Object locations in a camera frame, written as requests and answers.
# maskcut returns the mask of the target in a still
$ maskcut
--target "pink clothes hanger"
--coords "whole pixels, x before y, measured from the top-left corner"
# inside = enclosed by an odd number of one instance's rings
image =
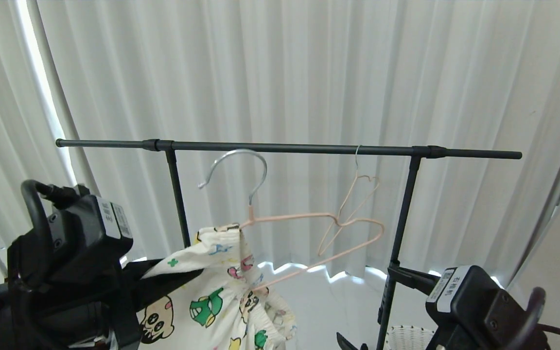
[[[369,194],[367,195],[366,198],[364,198],[364,201],[362,201],[362,203],[360,203],[360,205],[351,213],[349,214],[349,217],[347,217],[347,220],[351,219],[353,217],[353,215],[358,212],[358,210],[360,210],[360,208],[362,208],[362,206],[367,202],[367,200],[369,198],[371,198],[371,196],[375,193],[375,191],[379,188],[380,186],[380,179],[376,176],[370,177],[368,175],[360,175],[358,176],[358,173],[360,173],[360,166],[358,166],[358,149],[360,149],[360,145],[358,145],[358,148],[356,148],[356,153],[355,153],[355,162],[356,162],[356,175],[353,178],[353,182],[351,183],[351,187],[349,187],[349,192],[347,192],[347,195],[345,195],[345,199],[343,201],[343,204],[340,205],[340,209],[338,209],[338,214],[336,215],[336,217],[340,218],[340,215],[343,212],[343,208],[345,207],[345,204],[347,203],[347,200],[349,199],[349,196],[351,195],[351,193],[353,192],[353,188],[356,184],[356,182],[358,181],[358,179],[361,178],[366,178],[369,182],[373,182],[373,180],[375,180],[375,188],[373,188],[373,190],[371,190],[371,192],[369,192]],[[336,239],[336,237],[338,237],[338,235],[340,234],[340,232],[343,230],[342,227],[340,227],[338,229],[338,231],[336,231],[336,234],[332,237],[332,239],[326,244],[326,246],[323,248],[323,250],[321,249],[321,246],[323,245],[323,242],[325,241],[325,237],[327,237],[327,234],[330,233],[330,230],[332,229],[332,227],[334,226],[334,223],[331,222],[330,225],[328,226],[327,230],[325,231],[323,237],[321,238],[321,241],[319,242],[319,246],[317,249],[317,255],[321,256],[323,255],[323,253],[325,253],[325,250],[327,250],[327,248],[329,248],[329,246],[334,242],[334,240]]]
[[[308,266],[307,268],[303,269],[303,270],[299,270],[293,273],[289,273],[289,275],[286,275],[284,277],[281,277],[280,279],[271,281],[271,282],[267,282],[267,283],[263,283],[260,284],[259,286],[256,286],[255,288],[252,289],[253,292],[258,291],[258,290],[262,290],[266,287],[269,287],[273,284],[276,284],[280,281],[289,279],[291,277],[294,277],[300,273],[303,273],[315,266],[319,266],[320,264],[325,264],[327,262],[333,261],[334,259],[338,259],[344,255],[347,255],[351,252],[353,252],[354,250],[358,250],[360,248],[363,248],[375,241],[377,241],[378,239],[380,239],[380,237],[382,237],[384,231],[385,231],[385,227],[384,224],[382,224],[382,222],[373,220],[373,219],[364,219],[364,218],[358,218],[358,219],[352,219],[350,221],[344,222],[344,223],[340,223],[338,221],[338,217],[336,217],[336,215],[334,215],[333,213],[303,213],[303,214],[293,214],[293,215],[276,215],[276,216],[268,216],[268,217],[255,217],[254,215],[254,208],[252,206],[252,199],[256,193],[256,191],[258,190],[258,188],[260,188],[261,185],[263,185],[263,182],[265,181],[265,178],[267,177],[267,162],[265,161],[265,159],[263,158],[263,156],[261,156],[258,152],[253,151],[251,149],[233,149],[233,151],[227,152],[224,155],[222,155],[222,157],[219,157],[218,159],[215,160],[215,162],[213,163],[213,166],[211,166],[211,169],[209,170],[209,173],[207,175],[207,179],[205,182],[202,182],[201,184],[198,184],[198,188],[203,188],[204,186],[206,186],[209,181],[211,180],[211,176],[213,175],[213,171],[215,171],[216,166],[224,161],[224,159],[226,159],[227,157],[230,157],[232,155],[237,155],[240,153],[248,153],[250,155],[254,155],[255,157],[257,157],[258,159],[260,159],[263,163],[264,166],[264,171],[263,171],[263,175],[262,175],[262,179],[261,181],[256,185],[256,187],[252,190],[252,192],[249,195],[249,205],[247,206],[247,212],[248,212],[248,218],[247,221],[244,222],[243,224],[240,225],[240,228],[246,228],[247,226],[251,226],[257,222],[273,222],[273,221],[284,221],[284,220],[294,220],[294,219],[304,219],[304,218],[310,218],[310,217],[329,217],[331,219],[333,219],[334,224],[336,224],[337,226],[340,226],[340,228],[344,228],[346,226],[349,226],[351,224],[355,224],[356,222],[369,222],[371,224],[376,224],[380,227],[380,232],[378,232],[378,234],[373,237],[372,239],[369,239],[368,241],[358,244],[356,246],[354,246],[353,248],[349,248],[347,250],[345,250],[344,252],[340,252],[332,257],[329,257],[328,259],[323,259],[322,261],[316,263],[316,264],[312,264],[311,266]]]

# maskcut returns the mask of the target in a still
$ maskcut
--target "silver metal hook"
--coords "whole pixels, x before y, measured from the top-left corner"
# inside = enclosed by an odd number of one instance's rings
[[[251,193],[249,193],[249,204],[252,205],[252,199],[254,198],[254,195],[256,194],[256,191],[258,191],[258,188],[260,188],[260,186],[263,185],[263,182],[265,182],[265,179],[267,178],[267,161],[265,160],[265,158],[260,155],[260,153],[253,151],[251,149],[247,149],[247,148],[240,148],[240,149],[233,149],[232,151],[226,152],[224,153],[224,155],[222,155],[221,157],[217,158],[214,162],[213,165],[211,166],[211,169],[209,169],[209,173],[207,173],[207,179],[205,180],[205,182],[201,182],[200,184],[198,184],[198,188],[202,189],[204,188],[206,185],[209,184],[209,181],[211,181],[211,176],[213,175],[213,171],[215,171],[215,168],[217,167],[218,164],[220,164],[220,162],[224,161],[224,159],[232,156],[232,155],[238,155],[240,153],[247,153],[249,155],[253,155],[254,157],[257,157],[258,159],[260,159],[262,161],[262,178],[260,180],[260,182],[258,182],[258,184],[256,185],[256,187],[252,190]]]
[[[358,145],[358,148],[356,148],[356,154],[355,154],[355,160],[356,160],[356,171],[358,171],[360,169],[360,167],[358,166],[358,149],[360,149],[360,146],[362,146],[361,144]]]

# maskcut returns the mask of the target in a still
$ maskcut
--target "curtain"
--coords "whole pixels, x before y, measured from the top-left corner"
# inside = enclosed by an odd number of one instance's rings
[[[522,151],[522,160],[434,159],[420,167],[400,260],[418,270],[479,264],[505,283],[533,235],[560,167],[560,3],[550,2],[33,2],[76,137],[90,140],[293,142]],[[262,175],[222,153],[179,151],[190,235],[244,221]],[[103,197],[124,206],[132,255],[182,242],[162,153],[86,149]],[[352,156],[266,154],[258,215],[336,212]],[[385,268],[407,157],[359,157],[380,188],[357,213],[386,225],[332,275]],[[360,183],[348,212],[370,191]],[[309,264],[328,222],[247,229],[258,261]],[[373,237],[345,229],[338,253]]]
[[[58,122],[37,80],[18,9],[0,1],[0,248],[31,228],[22,181],[74,182],[54,147]]]

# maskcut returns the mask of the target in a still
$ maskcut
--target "white basket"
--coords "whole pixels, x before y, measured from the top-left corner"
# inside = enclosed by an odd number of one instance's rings
[[[387,350],[425,350],[434,332],[415,326],[392,326],[386,333]]]

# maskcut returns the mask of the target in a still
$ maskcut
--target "black rod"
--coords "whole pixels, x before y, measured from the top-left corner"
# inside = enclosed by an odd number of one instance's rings
[[[178,168],[176,166],[176,151],[165,151],[165,159],[167,159],[167,166],[170,169],[170,177],[172,178],[172,189],[174,190],[174,200],[176,201],[178,223],[180,223],[180,234],[183,236],[183,245],[187,248],[191,246],[192,243],[189,240],[189,228],[187,227],[183,192],[180,190],[180,179],[178,178]]]
[[[412,194],[414,193],[414,185],[416,184],[416,176],[420,167],[421,157],[412,157],[409,161],[409,173],[407,173],[407,183],[405,192],[403,193],[403,202],[401,212],[399,213],[399,222],[395,233],[395,241],[393,242],[393,250],[390,256],[389,266],[399,266],[399,253],[403,241],[403,233],[405,232],[405,224],[407,215],[409,214],[409,206],[412,202]],[[388,322],[390,321],[390,313],[392,312],[393,297],[395,296],[396,281],[389,273],[386,277],[386,287],[382,296],[382,317],[380,319],[380,334],[377,337],[376,350],[384,349],[384,341],[388,330]]]
[[[358,145],[339,144],[282,144],[282,143],[244,143],[244,142],[182,142],[171,140],[144,141],[93,141],[93,140],[56,140],[58,147],[100,147],[100,148],[141,148],[149,151],[231,151],[248,148],[257,152],[270,153],[318,153],[327,155],[353,155]],[[515,151],[490,151],[480,149],[447,149],[439,146],[393,147],[360,146],[359,155],[376,156],[421,156],[423,158],[466,157],[520,159],[522,153]]]

